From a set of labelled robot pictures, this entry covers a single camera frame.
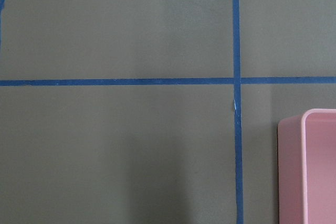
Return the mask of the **pink plastic bin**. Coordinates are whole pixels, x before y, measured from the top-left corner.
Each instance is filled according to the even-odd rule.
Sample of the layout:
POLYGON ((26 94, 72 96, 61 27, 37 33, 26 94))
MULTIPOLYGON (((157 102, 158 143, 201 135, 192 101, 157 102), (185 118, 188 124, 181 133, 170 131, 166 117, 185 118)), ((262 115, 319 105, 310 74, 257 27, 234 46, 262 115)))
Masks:
POLYGON ((278 124, 280 223, 335 223, 335 110, 278 124))

